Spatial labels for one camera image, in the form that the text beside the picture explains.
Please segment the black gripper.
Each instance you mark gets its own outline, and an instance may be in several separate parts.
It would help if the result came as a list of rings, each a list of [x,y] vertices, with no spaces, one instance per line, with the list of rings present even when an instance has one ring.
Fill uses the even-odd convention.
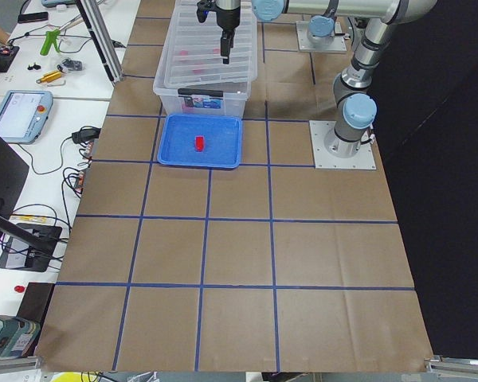
[[[239,0],[204,0],[197,3],[197,18],[204,23],[209,12],[216,14],[217,25],[222,30],[220,54],[223,64],[229,64],[230,51],[233,48],[234,29],[240,25]]]

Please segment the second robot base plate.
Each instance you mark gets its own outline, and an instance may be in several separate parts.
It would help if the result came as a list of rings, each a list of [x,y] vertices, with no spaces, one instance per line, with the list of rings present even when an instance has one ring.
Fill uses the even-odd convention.
[[[306,53],[345,54],[346,42],[339,22],[335,24],[335,31],[327,37],[315,37],[308,28],[309,21],[298,21],[296,32],[298,50]]]

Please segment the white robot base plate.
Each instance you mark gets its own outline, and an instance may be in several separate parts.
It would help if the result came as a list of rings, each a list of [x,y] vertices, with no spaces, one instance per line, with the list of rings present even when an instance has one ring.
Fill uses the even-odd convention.
[[[318,170],[377,169],[373,143],[365,132],[357,142],[345,142],[335,134],[335,121],[310,120],[314,167]]]

